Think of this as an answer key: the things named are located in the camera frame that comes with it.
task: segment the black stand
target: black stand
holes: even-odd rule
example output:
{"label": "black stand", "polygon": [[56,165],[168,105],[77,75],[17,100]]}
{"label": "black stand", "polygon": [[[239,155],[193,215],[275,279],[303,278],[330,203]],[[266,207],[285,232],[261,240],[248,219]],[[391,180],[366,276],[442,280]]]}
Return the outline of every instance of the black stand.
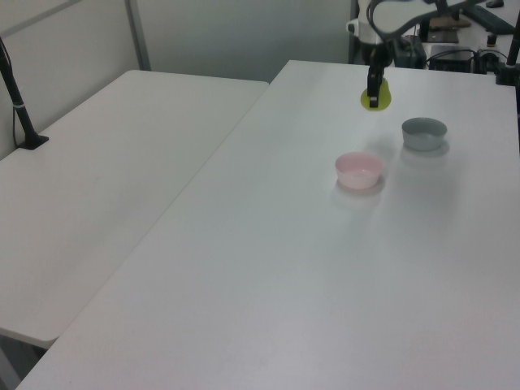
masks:
{"label": "black stand", "polygon": [[509,48],[507,62],[501,65],[496,75],[496,83],[498,85],[511,85],[513,87],[518,85],[520,76],[520,69],[517,66],[518,51],[520,50],[520,12],[518,12],[517,25],[514,27],[513,40]]}
{"label": "black stand", "polygon": [[7,91],[13,101],[13,107],[15,108],[16,114],[18,114],[19,121],[22,124],[25,133],[25,142],[22,142],[18,147],[22,149],[35,150],[38,146],[46,143],[49,140],[49,137],[40,136],[34,131],[24,101],[22,100],[22,96],[20,95],[20,91],[16,85],[11,61],[9,61],[7,57],[7,52],[3,45],[2,38],[0,38],[0,49],[0,72],[2,73]]}

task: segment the equipment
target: equipment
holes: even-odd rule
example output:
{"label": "equipment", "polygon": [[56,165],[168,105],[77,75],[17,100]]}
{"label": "equipment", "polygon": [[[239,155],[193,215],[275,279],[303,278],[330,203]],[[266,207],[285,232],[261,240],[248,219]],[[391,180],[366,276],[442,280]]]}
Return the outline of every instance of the equipment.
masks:
{"label": "equipment", "polygon": [[509,35],[514,33],[514,27],[511,24],[481,6],[464,8],[462,13],[493,34]]}
{"label": "equipment", "polygon": [[38,146],[47,142],[49,137],[40,136],[34,131],[33,124],[31,123],[31,119],[29,118],[29,114],[25,108],[24,101],[22,100],[22,95],[20,95],[20,91],[16,85],[11,60],[9,59],[9,54],[3,44],[2,38],[0,38],[0,72],[2,73],[3,80],[6,83],[7,91],[11,96],[13,110],[18,114],[19,121],[25,132],[25,142],[17,146],[22,149],[35,150]]}
{"label": "equipment", "polygon": [[452,14],[483,0],[358,0],[359,17],[347,23],[347,31],[362,43],[363,60],[369,65],[367,95],[370,107],[379,105],[384,68],[392,63],[389,42],[409,28],[435,16]]}

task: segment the gray bowl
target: gray bowl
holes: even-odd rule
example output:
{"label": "gray bowl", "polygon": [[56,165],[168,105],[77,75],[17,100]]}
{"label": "gray bowl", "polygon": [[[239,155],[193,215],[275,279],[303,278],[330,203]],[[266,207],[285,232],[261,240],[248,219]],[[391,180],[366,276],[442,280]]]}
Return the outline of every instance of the gray bowl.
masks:
{"label": "gray bowl", "polygon": [[448,131],[444,123],[432,118],[408,119],[402,128],[405,146],[420,151],[439,148]]}

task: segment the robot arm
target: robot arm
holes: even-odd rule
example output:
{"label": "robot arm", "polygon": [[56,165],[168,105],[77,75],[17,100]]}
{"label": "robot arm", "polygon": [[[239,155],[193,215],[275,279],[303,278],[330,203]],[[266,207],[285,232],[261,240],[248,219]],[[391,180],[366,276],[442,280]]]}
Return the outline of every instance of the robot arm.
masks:
{"label": "robot arm", "polygon": [[347,31],[362,43],[362,56],[368,64],[370,107],[379,105],[379,87],[384,68],[392,63],[389,42],[409,28],[438,15],[472,6],[483,0],[358,0],[359,18],[347,23]]}

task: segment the yellow object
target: yellow object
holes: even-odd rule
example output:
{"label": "yellow object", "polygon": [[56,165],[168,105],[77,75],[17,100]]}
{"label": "yellow object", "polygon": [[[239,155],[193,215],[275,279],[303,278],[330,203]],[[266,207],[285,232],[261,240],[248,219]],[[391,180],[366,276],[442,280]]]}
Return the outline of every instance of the yellow object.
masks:
{"label": "yellow object", "polygon": [[392,101],[392,95],[390,94],[390,88],[388,87],[387,79],[383,79],[381,83],[381,87],[379,88],[379,106],[376,108],[371,108],[371,102],[368,98],[368,94],[366,93],[366,89],[363,91],[361,95],[361,105],[365,107],[369,111],[381,111],[390,106],[390,102]]}

